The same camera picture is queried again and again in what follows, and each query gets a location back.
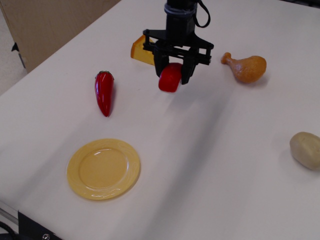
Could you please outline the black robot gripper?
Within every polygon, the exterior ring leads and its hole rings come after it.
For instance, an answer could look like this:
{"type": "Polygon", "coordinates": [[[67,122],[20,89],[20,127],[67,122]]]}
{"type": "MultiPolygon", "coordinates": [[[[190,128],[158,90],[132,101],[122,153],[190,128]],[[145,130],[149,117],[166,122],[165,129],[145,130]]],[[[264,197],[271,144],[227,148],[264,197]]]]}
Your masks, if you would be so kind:
{"type": "Polygon", "coordinates": [[[166,29],[146,29],[144,49],[153,53],[155,72],[160,77],[169,57],[183,59],[181,84],[186,85],[198,64],[209,65],[214,45],[198,37],[196,14],[187,17],[167,14],[166,29]]]}

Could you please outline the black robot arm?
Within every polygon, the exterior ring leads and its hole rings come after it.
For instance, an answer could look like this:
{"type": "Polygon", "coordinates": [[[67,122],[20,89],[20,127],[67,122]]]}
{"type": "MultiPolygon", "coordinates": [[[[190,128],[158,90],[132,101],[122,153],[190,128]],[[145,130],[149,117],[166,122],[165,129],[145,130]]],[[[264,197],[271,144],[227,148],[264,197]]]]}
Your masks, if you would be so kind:
{"type": "Polygon", "coordinates": [[[196,27],[206,28],[211,16],[201,0],[168,0],[164,5],[166,29],[143,31],[143,49],[153,54],[156,75],[160,76],[169,64],[169,57],[183,60],[181,83],[187,84],[198,64],[209,65],[214,45],[198,37],[196,27]],[[206,24],[201,26],[197,20],[197,8],[207,13],[206,24]]]}

